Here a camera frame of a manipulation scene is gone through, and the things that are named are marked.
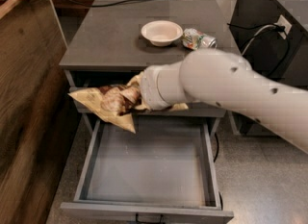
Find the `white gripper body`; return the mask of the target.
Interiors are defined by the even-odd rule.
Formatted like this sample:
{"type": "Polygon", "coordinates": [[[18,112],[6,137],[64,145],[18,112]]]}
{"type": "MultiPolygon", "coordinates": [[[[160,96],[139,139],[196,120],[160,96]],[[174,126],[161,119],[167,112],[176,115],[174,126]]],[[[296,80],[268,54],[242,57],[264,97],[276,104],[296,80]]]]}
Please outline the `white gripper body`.
{"type": "Polygon", "coordinates": [[[146,106],[152,111],[160,111],[169,106],[158,89],[158,77],[163,68],[159,65],[147,67],[142,74],[140,88],[141,97],[146,106]]]}

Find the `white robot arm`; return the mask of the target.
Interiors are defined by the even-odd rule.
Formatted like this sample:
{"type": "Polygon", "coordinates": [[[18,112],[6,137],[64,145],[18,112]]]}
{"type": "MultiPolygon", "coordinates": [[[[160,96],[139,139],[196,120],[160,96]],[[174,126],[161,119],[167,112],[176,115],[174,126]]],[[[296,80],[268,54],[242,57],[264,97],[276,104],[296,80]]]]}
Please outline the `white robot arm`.
{"type": "Polygon", "coordinates": [[[152,110],[203,102],[244,115],[308,152],[308,91],[258,74],[239,55],[197,50],[181,62],[147,67],[140,87],[152,110]]]}

